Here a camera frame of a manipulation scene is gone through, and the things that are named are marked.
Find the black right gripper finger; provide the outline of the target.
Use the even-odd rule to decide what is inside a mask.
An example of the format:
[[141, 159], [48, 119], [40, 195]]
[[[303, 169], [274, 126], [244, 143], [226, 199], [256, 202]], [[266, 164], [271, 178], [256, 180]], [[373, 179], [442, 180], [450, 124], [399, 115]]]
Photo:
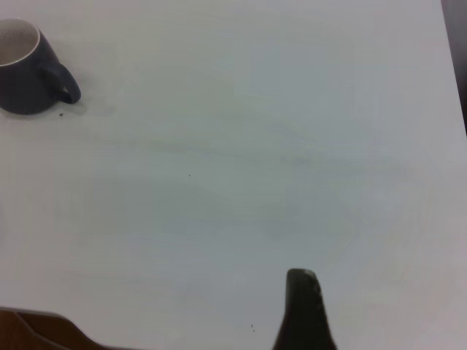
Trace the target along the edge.
[[314, 272], [299, 268], [287, 272], [285, 313], [273, 348], [337, 349]]

